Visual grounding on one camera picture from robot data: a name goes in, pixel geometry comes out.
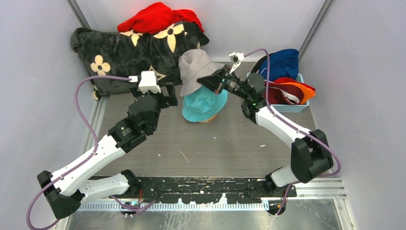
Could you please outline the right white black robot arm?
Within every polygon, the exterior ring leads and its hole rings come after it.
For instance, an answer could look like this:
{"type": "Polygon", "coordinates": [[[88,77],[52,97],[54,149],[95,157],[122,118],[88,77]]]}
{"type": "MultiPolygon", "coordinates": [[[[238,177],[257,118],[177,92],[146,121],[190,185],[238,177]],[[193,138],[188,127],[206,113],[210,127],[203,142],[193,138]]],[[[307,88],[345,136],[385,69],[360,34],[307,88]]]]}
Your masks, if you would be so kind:
{"type": "Polygon", "coordinates": [[[325,133],[305,129],[270,106],[264,96],[267,88],[261,75],[251,73],[241,80],[225,66],[197,81],[215,94],[228,91],[243,99],[241,108],[245,118],[269,130],[290,148],[290,163],[265,177],[264,187],[270,196],[277,197],[286,185],[305,184],[333,167],[325,133]]]}

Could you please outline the dark red bucket hat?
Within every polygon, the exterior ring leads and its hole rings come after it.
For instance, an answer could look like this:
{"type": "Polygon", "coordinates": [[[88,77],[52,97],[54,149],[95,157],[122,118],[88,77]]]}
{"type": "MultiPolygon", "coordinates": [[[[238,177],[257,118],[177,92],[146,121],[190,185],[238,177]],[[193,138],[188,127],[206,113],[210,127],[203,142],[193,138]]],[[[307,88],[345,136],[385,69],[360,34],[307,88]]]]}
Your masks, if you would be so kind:
{"type": "Polygon", "coordinates": [[[269,104],[301,104],[304,92],[297,86],[270,82],[263,93],[269,104]]]}

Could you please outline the wooden hat stand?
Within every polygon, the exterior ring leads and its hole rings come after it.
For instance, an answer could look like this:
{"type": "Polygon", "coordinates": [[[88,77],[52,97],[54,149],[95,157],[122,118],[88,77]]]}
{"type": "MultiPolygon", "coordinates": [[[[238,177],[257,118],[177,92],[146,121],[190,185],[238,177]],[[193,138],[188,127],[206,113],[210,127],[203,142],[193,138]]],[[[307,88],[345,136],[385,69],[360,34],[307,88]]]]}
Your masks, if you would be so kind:
{"type": "Polygon", "coordinates": [[[211,122],[213,119],[215,119],[217,117],[217,114],[215,114],[215,115],[213,115],[212,117],[210,117],[210,118],[208,118],[208,119],[206,119],[206,120],[203,120],[203,121],[199,121],[199,123],[208,123],[208,122],[211,122]]]}

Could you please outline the grey bucket hat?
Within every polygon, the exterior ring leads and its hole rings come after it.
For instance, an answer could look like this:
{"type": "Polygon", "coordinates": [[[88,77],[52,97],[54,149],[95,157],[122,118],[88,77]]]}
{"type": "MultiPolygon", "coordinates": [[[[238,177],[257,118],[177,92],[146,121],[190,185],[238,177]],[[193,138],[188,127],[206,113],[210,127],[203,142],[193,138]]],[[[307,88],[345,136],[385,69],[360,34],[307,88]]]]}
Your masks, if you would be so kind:
{"type": "Polygon", "coordinates": [[[179,58],[180,79],[183,84],[180,96],[184,97],[200,89],[202,85],[197,80],[212,75],[223,66],[222,63],[213,62],[202,49],[186,51],[179,58]]]}

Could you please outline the turquoise bucket hat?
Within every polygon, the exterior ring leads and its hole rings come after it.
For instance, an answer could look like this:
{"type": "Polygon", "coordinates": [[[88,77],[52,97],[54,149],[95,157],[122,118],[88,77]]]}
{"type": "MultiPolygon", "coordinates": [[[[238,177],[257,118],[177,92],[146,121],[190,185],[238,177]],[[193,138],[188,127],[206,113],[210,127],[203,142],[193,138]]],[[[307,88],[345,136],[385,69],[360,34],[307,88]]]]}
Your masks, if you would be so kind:
{"type": "Polygon", "coordinates": [[[215,94],[202,86],[183,97],[182,115],[189,122],[204,123],[217,115],[228,100],[228,92],[215,94]]]}

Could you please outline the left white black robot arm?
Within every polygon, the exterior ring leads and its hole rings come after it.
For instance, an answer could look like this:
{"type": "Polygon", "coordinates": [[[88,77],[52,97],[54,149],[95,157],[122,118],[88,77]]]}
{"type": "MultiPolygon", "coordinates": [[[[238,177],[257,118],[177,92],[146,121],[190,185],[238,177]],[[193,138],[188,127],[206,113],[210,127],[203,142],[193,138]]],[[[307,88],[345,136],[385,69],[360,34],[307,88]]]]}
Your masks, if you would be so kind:
{"type": "Polygon", "coordinates": [[[75,213],[81,205],[104,197],[140,194],[141,182],[131,170],[93,180],[91,177],[110,162],[124,156],[153,135],[162,109],[177,106],[175,86],[161,83],[144,87],[132,83],[135,97],[127,117],[117,122],[89,151],[64,168],[38,174],[37,180],[56,219],[75,213]]]}

